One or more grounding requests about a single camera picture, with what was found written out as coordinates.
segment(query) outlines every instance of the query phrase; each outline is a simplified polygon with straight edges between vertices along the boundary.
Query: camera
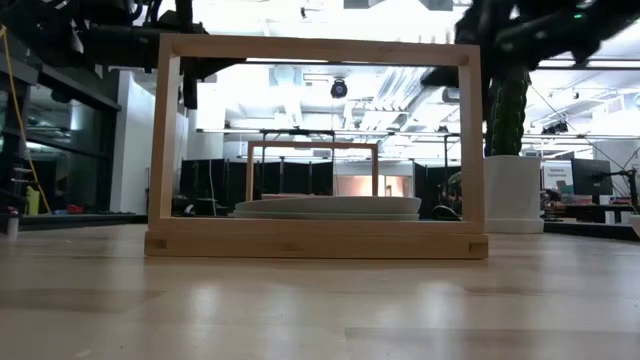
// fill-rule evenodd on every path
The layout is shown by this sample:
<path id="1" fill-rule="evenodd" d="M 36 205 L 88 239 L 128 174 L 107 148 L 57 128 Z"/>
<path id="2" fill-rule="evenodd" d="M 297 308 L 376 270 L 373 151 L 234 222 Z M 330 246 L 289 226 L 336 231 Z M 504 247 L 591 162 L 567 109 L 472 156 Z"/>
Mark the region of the camera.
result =
<path id="1" fill-rule="evenodd" d="M 347 84 L 344 82 L 344 79 L 335 79 L 331 86 L 331 97 L 334 99 L 342 99 L 347 96 L 348 90 L 349 89 L 347 88 Z"/>

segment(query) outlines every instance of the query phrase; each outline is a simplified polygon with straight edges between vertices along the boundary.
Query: white pot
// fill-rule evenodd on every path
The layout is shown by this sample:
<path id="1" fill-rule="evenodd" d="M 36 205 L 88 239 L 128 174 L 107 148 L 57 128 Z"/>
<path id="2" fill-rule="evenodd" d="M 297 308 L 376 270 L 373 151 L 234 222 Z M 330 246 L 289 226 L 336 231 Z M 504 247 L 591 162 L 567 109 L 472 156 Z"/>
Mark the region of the white pot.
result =
<path id="1" fill-rule="evenodd" d="M 633 227 L 633 231 L 636 232 L 636 235 L 640 236 L 640 215 L 631 215 L 629 217 L 629 223 L 631 227 Z"/>
<path id="2" fill-rule="evenodd" d="M 540 158 L 491 156 L 484 159 L 485 231 L 541 234 Z"/>

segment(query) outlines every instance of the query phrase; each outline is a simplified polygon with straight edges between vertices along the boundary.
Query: potted plant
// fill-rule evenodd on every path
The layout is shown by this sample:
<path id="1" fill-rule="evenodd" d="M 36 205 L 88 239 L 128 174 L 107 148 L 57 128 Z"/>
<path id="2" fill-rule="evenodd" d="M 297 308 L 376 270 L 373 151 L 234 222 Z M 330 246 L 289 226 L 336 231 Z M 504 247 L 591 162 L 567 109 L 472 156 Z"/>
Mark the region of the potted plant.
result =
<path id="1" fill-rule="evenodd" d="M 485 136 L 485 231 L 542 233 L 540 158 L 520 157 L 528 69 L 511 68 L 493 78 Z"/>

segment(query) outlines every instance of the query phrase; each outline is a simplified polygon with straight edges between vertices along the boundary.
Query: wooden frame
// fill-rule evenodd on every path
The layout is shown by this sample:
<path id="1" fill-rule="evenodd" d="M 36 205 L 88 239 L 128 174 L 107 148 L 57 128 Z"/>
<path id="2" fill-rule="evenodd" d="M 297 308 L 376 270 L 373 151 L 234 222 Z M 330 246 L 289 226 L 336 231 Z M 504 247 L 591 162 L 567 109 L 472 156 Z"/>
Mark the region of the wooden frame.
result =
<path id="1" fill-rule="evenodd" d="M 460 222 L 380 222 L 172 218 L 180 57 L 280 58 L 395 66 L 457 66 L 460 81 Z M 484 232 L 480 51 L 434 45 L 333 39 L 164 34 L 153 130 L 150 256 L 481 259 Z"/>
<path id="2" fill-rule="evenodd" d="M 378 174 L 380 171 L 378 162 L 378 144 L 360 144 L 360 143 L 339 143 L 339 142 L 327 142 L 327 143 L 314 143 L 314 142 L 302 142 L 302 141 L 249 141 L 248 144 L 248 156 L 247 156 L 247 190 L 245 192 L 245 200 L 253 201 L 253 161 L 254 150 L 257 147 L 279 147 L 279 148 L 313 148 L 313 149 L 367 149 L 371 150 L 371 196 L 378 196 Z"/>

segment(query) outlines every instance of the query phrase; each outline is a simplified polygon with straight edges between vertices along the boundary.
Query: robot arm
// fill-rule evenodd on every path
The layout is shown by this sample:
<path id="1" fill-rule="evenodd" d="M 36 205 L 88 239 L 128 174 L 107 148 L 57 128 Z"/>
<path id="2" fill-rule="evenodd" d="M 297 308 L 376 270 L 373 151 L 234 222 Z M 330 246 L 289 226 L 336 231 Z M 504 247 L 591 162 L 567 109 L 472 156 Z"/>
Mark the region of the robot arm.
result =
<path id="1" fill-rule="evenodd" d="M 519 16 L 510 19 L 514 8 Z M 475 0 L 456 24 L 456 43 L 480 45 L 483 90 L 502 69 L 537 68 L 540 61 L 571 52 L 583 64 L 602 41 L 640 18 L 640 1 L 628 0 Z M 425 86 L 456 87 L 457 72 L 438 68 Z"/>
<path id="2" fill-rule="evenodd" d="M 135 9 L 121 0 L 0 0 L 0 23 L 50 66 L 91 73 L 95 65 L 150 72 L 157 67 L 161 34 L 207 33 L 202 24 L 192 23 L 191 1 L 175 0 L 176 11 L 158 18 L 162 0 L 136 0 Z M 133 26 L 143 2 L 148 5 L 147 21 Z M 197 80 L 244 61 L 182 59 L 184 105 L 197 108 Z"/>

